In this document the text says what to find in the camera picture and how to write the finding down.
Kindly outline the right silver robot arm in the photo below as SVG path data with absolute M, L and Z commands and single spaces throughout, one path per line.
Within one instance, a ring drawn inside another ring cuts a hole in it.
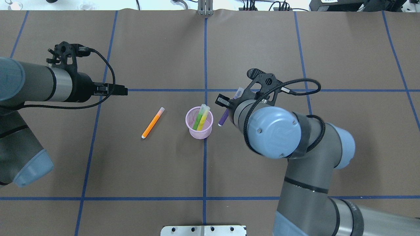
M 328 195 L 334 170 L 354 157 L 353 136 L 313 115 L 289 112 L 271 103 L 219 95 L 233 124 L 257 154 L 286 158 L 274 236 L 418 236 L 419 219 L 359 206 Z

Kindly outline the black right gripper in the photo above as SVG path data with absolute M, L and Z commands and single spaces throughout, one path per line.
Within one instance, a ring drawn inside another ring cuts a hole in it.
M 232 100 L 222 94 L 219 94 L 215 100 L 216 105 L 228 108 L 228 116 L 232 123 L 239 123 L 240 115 L 245 107 L 244 102 L 245 99 L 242 97 Z

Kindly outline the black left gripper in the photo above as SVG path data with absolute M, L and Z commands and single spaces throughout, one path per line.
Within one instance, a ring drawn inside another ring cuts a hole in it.
M 72 92 L 67 98 L 68 103 L 84 103 L 91 96 L 127 96 L 125 86 L 109 86 L 108 83 L 93 82 L 85 73 L 70 73 Z

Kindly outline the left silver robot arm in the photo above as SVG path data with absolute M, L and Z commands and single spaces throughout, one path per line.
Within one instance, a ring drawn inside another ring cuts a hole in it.
M 1 58 L 1 187 L 30 185 L 54 168 L 19 111 L 27 108 L 87 109 L 110 96 L 126 96 L 128 89 L 93 82 L 79 73 L 75 57 L 51 59 L 50 66 Z

